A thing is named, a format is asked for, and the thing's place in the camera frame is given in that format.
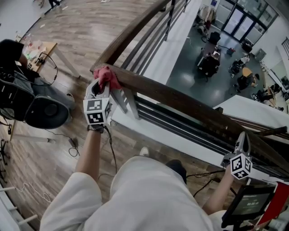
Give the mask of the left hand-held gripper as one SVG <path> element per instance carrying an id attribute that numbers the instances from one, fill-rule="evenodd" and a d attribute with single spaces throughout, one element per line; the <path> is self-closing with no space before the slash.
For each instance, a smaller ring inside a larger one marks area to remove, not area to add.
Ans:
<path id="1" fill-rule="evenodd" d="M 88 125 L 109 125 L 116 103 L 110 94 L 110 83 L 99 86 L 95 79 L 87 88 L 83 100 L 84 116 Z"/>

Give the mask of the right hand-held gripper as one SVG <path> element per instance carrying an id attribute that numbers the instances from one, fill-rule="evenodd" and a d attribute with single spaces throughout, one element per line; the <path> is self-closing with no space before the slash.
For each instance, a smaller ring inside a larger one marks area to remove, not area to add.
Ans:
<path id="1" fill-rule="evenodd" d="M 251 143 L 248 134 L 244 131 L 239 135 L 234 153 L 227 153 L 222 160 L 222 166 L 230 165 L 231 175 L 241 180 L 248 177 L 252 170 L 252 162 L 248 156 L 251 152 Z"/>

